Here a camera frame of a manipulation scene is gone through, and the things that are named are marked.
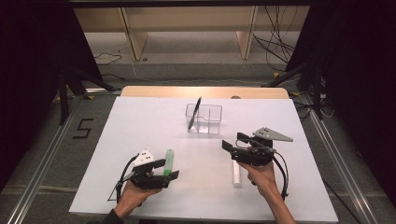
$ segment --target black pen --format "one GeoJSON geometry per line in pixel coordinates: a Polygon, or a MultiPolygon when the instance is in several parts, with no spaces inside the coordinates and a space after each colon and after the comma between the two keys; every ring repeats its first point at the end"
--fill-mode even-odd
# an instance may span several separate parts
{"type": "Polygon", "coordinates": [[[197,114],[197,111],[198,111],[198,109],[199,109],[199,104],[201,103],[201,98],[202,98],[202,97],[200,96],[199,99],[198,99],[198,101],[197,101],[197,104],[195,105],[194,112],[193,112],[192,118],[191,118],[191,120],[190,120],[189,129],[191,129],[192,124],[194,124],[195,115],[197,114]]]}

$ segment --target tripod leg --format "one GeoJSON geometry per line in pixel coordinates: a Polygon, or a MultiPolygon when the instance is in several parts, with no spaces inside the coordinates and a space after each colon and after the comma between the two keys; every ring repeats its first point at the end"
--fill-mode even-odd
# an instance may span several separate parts
{"type": "Polygon", "coordinates": [[[69,115],[69,105],[67,103],[67,89],[66,82],[64,80],[64,71],[58,76],[59,80],[59,97],[61,98],[61,122],[60,125],[64,124],[67,116],[69,115]]]}
{"type": "Polygon", "coordinates": [[[320,91],[321,91],[320,79],[321,79],[321,73],[320,73],[320,69],[317,66],[317,71],[315,73],[315,84],[314,84],[314,110],[318,118],[323,119],[320,111],[320,91]]]}
{"type": "Polygon", "coordinates": [[[270,82],[268,84],[263,84],[263,85],[261,85],[261,87],[276,87],[280,83],[282,83],[282,82],[288,80],[289,78],[294,77],[295,75],[304,71],[307,66],[308,66],[308,62],[302,63],[299,66],[291,69],[287,74],[283,75],[282,77],[278,78],[277,80],[270,82]]]}
{"type": "Polygon", "coordinates": [[[90,82],[92,82],[93,84],[96,84],[96,85],[98,85],[100,87],[103,87],[107,91],[120,91],[121,90],[121,88],[114,88],[113,86],[110,86],[110,85],[106,84],[103,81],[97,80],[96,78],[90,76],[89,74],[87,74],[84,71],[81,71],[81,70],[79,70],[77,68],[69,67],[68,69],[72,73],[78,75],[79,77],[85,78],[85,79],[89,80],[90,82]]]}

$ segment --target transparent box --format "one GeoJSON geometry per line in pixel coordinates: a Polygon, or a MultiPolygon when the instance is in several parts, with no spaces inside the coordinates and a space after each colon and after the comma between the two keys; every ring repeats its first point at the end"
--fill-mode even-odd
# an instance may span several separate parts
{"type": "MultiPolygon", "coordinates": [[[[186,121],[189,127],[195,104],[188,104],[186,107],[186,121]]],[[[194,117],[194,123],[188,130],[189,133],[220,133],[221,105],[199,105],[194,117]]]]}

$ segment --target human hand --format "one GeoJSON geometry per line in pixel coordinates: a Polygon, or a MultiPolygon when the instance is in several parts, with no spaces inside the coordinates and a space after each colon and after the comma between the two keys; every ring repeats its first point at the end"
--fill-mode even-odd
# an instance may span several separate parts
{"type": "Polygon", "coordinates": [[[242,162],[238,162],[238,164],[248,171],[247,178],[257,185],[260,195],[265,199],[271,191],[277,191],[274,163],[272,161],[264,166],[252,166],[242,162]]]}
{"type": "Polygon", "coordinates": [[[238,164],[247,169],[247,178],[257,185],[260,195],[268,202],[276,223],[294,224],[294,218],[276,186],[274,163],[270,161],[264,166],[252,166],[242,162],[238,164]]]}
{"type": "Polygon", "coordinates": [[[114,212],[116,212],[119,218],[123,219],[131,214],[134,209],[150,195],[159,193],[162,190],[163,189],[140,189],[128,180],[121,194],[120,201],[114,208],[114,212]]]}

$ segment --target white tabletop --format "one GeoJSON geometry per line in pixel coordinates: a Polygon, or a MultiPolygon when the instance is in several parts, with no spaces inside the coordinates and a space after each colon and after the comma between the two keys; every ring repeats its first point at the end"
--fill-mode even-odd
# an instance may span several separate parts
{"type": "MultiPolygon", "coordinates": [[[[286,204],[294,218],[302,222],[338,221],[292,100],[203,98],[201,104],[222,106],[219,134],[187,132],[186,105],[195,104],[196,100],[117,98],[70,212],[107,214],[116,205],[107,198],[128,160],[145,148],[156,160],[164,159],[166,149],[172,148],[174,170],[180,171],[178,179],[168,189],[149,197],[132,216],[241,222],[274,220],[244,169],[241,168],[242,186],[233,186],[231,156],[221,148],[222,139],[235,145],[237,132],[251,135],[265,126],[294,140],[274,141],[274,148],[283,155],[289,168],[286,204]]],[[[281,189],[283,179],[277,168],[276,181],[281,189]]]]}

